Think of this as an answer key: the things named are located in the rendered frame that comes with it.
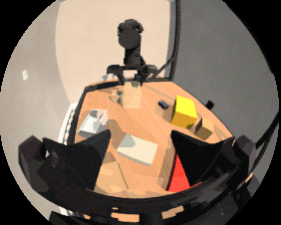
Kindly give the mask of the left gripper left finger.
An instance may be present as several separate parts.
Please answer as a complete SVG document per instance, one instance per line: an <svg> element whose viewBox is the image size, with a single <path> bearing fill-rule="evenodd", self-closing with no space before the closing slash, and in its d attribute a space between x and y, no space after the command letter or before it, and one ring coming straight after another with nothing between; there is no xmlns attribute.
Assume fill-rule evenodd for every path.
<svg viewBox="0 0 281 225"><path fill-rule="evenodd" d="M54 139L42 137L47 152L69 164L72 172L90 191L95 191L110 139L111 130L108 128L74 144L59 143Z"/></svg>

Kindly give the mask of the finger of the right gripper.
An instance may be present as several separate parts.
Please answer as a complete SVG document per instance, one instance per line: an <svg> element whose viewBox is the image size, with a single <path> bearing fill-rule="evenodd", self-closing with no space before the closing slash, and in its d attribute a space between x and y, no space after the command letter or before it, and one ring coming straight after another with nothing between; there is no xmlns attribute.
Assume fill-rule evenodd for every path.
<svg viewBox="0 0 281 225"><path fill-rule="evenodd" d="M147 76L150 76L150 74L146 74L146 73L143 73L143 72L141 71L140 87L142 86L142 83L144 83L145 78L146 78Z"/></svg>
<svg viewBox="0 0 281 225"><path fill-rule="evenodd" d="M125 86L124 71L122 71L120 74L114 74L114 76L117 76L117 78L120 79L122 86Z"/></svg>

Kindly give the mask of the red flat slab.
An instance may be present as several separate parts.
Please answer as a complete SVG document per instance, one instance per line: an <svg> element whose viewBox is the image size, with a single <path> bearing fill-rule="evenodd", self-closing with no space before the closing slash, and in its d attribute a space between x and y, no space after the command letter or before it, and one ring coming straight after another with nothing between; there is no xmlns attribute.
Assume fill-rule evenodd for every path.
<svg viewBox="0 0 281 225"><path fill-rule="evenodd" d="M177 157L177 153L175 152L174 159L172 160L169 181L167 182L165 191L179 192L186 188L190 188L190 186L189 183L187 183L185 172L181 167L179 157Z"/></svg>

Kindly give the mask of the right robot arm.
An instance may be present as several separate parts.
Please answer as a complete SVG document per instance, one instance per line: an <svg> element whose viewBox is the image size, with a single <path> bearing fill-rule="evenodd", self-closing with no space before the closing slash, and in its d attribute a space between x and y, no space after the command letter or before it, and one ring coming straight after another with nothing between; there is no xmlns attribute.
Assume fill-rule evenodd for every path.
<svg viewBox="0 0 281 225"><path fill-rule="evenodd" d="M126 19L124 23L120 23L117 36L119 36L119 43L121 44L121 47L125 48L125 51L129 51L132 48L132 51L140 51L141 46L139 46L139 43L141 42L142 25L137 21L127 22L131 19ZM140 33L136 31L139 31ZM140 65L145 66L145 60L142 57L140 57Z"/></svg>

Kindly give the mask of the yellow block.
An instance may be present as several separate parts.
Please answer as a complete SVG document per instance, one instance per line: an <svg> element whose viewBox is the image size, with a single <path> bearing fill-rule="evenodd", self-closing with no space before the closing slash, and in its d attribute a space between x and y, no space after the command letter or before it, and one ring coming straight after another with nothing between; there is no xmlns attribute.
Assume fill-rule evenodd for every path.
<svg viewBox="0 0 281 225"><path fill-rule="evenodd" d="M176 112L175 103L172 106L171 124L182 128L191 129L197 120L194 102L190 99L176 96ZM172 118L174 116L174 118Z"/></svg>

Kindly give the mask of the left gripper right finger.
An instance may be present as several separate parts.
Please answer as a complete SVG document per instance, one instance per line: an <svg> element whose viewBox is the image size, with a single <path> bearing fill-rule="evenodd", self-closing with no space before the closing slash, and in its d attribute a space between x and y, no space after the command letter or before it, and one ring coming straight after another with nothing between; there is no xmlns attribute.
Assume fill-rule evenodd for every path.
<svg viewBox="0 0 281 225"><path fill-rule="evenodd" d="M232 136L221 142L209 143L176 129L171 130L170 138L190 187L201 182L200 178L215 162L219 153L235 141L235 136Z"/></svg>

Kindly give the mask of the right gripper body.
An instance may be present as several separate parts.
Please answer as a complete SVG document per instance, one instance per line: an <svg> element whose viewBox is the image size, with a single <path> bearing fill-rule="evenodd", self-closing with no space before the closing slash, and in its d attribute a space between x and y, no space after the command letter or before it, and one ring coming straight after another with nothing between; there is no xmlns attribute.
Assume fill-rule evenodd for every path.
<svg viewBox="0 0 281 225"><path fill-rule="evenodd" d="M134 68L138 67L139 68ZM113 66L114 64L112 64ZM146 64L150 67L141 66L141 51L125 51L125 65L120 67L120 64L115 64L118 67L109 66L107 68L107 74L120 74L125 68L125 71L142 71L146 74L157 74L157 67L151 64ZM132 67L134 66L134 67ZM118 68L118 69L117 69ZM133 69L132 69L133 68Z"/></svg>

